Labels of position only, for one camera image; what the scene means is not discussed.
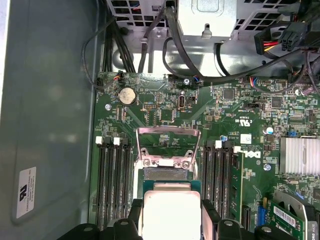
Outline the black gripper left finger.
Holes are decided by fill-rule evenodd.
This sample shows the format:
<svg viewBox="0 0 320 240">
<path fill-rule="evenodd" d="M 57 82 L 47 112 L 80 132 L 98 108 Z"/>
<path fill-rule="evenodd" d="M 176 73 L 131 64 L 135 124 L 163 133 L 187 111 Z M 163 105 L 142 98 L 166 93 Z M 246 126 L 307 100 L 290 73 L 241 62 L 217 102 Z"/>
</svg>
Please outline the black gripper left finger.
<svg viewBox="0 0 320 240">
<path fill-rule="evenodd" d="M 134 199 L 127 218 L 120 218 L 99 230 L 91 223 L 80 224 L 62 235 L 60 240 L 141 240 L 143 200 Z"/>
</svg>

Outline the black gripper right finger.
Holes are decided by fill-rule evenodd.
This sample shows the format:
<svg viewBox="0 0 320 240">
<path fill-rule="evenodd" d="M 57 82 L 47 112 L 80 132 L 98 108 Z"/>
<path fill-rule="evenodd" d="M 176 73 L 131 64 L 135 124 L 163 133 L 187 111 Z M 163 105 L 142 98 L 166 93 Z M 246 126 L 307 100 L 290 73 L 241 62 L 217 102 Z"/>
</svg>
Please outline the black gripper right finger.
<svg viewBox="0 0 320 240">
<path fill-rule="evenodd" d="M 246 230 L 238 221 L 222 219 L 208 199 L 201 201 L 201 236 L 203 240 L 293 240 L 294 237 L 271 226 Z"/>
</svg>

